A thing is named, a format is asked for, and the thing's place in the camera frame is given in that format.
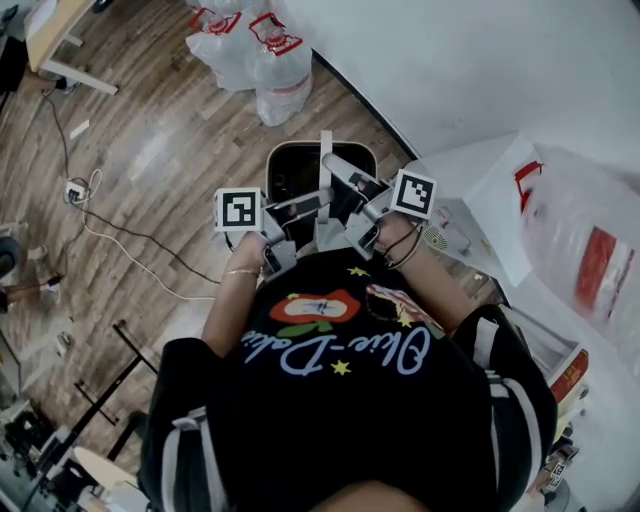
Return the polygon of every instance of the bracelet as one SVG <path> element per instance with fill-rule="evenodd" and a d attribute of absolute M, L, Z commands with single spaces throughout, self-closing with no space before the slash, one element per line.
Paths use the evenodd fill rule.
<path fill-rule="evenodd" d="M 249 269 L 246 269 L 246 268 L 240 268 L 238 270 L 229 270 L 229 272 L 225 272 L 224 273 L 225 276 L 230 276 L 230 275 L 233 275 L 233 274 L 251 274 L 251 275 L 256 276 L 258 278 L 260 277 L 260 272 L 256 272 L 255 270 L 249 270 Z"/>
<path fill-rule="evenodd" d="M 422 226 L 420 226 L 418 228 L 418 236 L 416 237 L 416 241 L 413 242 L 413 246 L 411 247 L 411 249 L 409 250 L 409 252 L 407 253 L 407 255 L 402 258 L 399 262 L 397 263 L 391 263 L 387 268 L 389 270 L 398 270 L 399 268 L 401 268 L 407 261 L 409 261 L 411 258 L 413 258 L 413 255 L 418 252 L 418 248 L 420 247 L 420 239 L 422 238 Z"/>

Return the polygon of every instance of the table leg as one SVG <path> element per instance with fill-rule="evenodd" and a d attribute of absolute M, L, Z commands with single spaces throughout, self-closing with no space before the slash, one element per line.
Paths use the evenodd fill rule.
<path fill-rule="evenodd" d="M 57 73 L 58 75 L 62 75 L 65 78 L 70 78 L 71 80 L 77 80 L 78 82 L 82 82 L 89 87 L 93 87 L 102 92 L 106 92 L 107 94 L 111 94 L 112 96 L 118 92 L 118 88 L 103 82 L 102 80 L 98 80 L 96 77 L 89 75 L 83 71 L 79 71 L 76 68 L 72 68 L 67 64 L 63 64 L 62 62 L 58 62 L 53 59 L 49 59 L 42 65 L 42 69 L 46 71 L 51 71 L 52 73 Z"/>
<path fill-rule="evenodd" d="M 64 36 L 64 40 L 78 47 L 84 44 L 84 41 L 82 39 L 79 39 L 76 36 L 72 36 L 71 34 L 67 34 L 66 36 Z"/>

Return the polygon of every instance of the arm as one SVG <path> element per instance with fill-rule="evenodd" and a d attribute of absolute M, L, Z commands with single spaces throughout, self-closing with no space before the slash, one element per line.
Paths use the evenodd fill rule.
<path fill-rule="evenodd" d="M 244 333 L 264 264 L 265 242 L 255 233 L 247 233 L 229 259 L 216 291 L 216 300 L 202 332 L 203 341 L 219 357 L 226 356 Z M 250 270 L 256 274 L 228 274 Z"/>
<path fill-rule="evenodd" d="M 387 215 L 380 227 L 378 241 L 386 250 L 412 230 L 413 225 L 403 215 Z M 393 247 L 387 256 L 394 262 L 401 261 L 419 236 L 415 231 Z M 420 297 L 427 313 L 433 316 L 447 333 L 455 331 L 473 311 L 471 300 L 424 244 L 420 244 L 416 253 L 399 271 Z"/>

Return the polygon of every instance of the graphic print on shirt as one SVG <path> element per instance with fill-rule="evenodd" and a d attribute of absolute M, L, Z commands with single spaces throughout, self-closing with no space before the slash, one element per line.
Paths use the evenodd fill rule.
<path fill-rule="evenodd" d="M 338 359 L 337 363 L 332 363 L 331 368 L 333 368 L 333 373 L 339 373 L 340 375 L 345 375 L 347 373 L 351 373 L 351 370 L 348 368 L 349 363 L 343 363 Z"/>
<path fill-rule="evenodd" d="M 333 330 L 332 323 L 351 320 L 360 309 L 360 302 L 346 290 L 336 290 L 329 295 L 290 293 L 278 302 L 269 316 L 284 324 L 293 324 L 280 329 L 276 336 L 295 338 L 314 330 L 320 333 Z"/>
<path fill-rule="evenodd" d="M 249 331 L 241 342 L 247 354 L 245 364 L 275 352 L 279 354 L 280 368 L 289 375 L 306 377 L 325 368 L 332 374 L 351 373 L 348 361 L 352 359 L 351 355 L 359 353 L 364 353 L 357 355 L 362 362 L 380 364 L 383 368 L 395 367 L 400 375 L 413 375 L 422 368 L 429 352 L 431 333 L 421 326 L 410 332 L 358 336 L 348 341 L 338 339 L 335 334 L 325 334 L 294 344 L 288 338 Z M 337 362 L 335 352 L 341 356 Z"/>
<path fill-rule="evenodd" d="M 352 276 L 371 277 L 366 270 L 362 270 L 361 268 L 358 268 L 358 267 L 348 268 L 347 270 L 349 271 L 349 275 L 352 275 Z"/>
<path fill-rule="evenodd" d="M 429 315 L 402 290 L 370 284 L 367 286 L 366 305 L 371 316 L 378 320 L 398 322 L 402 327 L 411 327 L 414 323 L 433 323 Z"/>

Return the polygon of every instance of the bottle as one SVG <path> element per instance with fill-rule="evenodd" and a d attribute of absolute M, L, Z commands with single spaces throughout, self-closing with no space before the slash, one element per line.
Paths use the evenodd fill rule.
<path fill-rule="evenodd" d="M 300 111 L 311 93 L 311 48 L 279 25 L 254 33 L 260 48 L 248 67 L 255 82 L 257 111 L 264 124 L 277 126 Z"/>

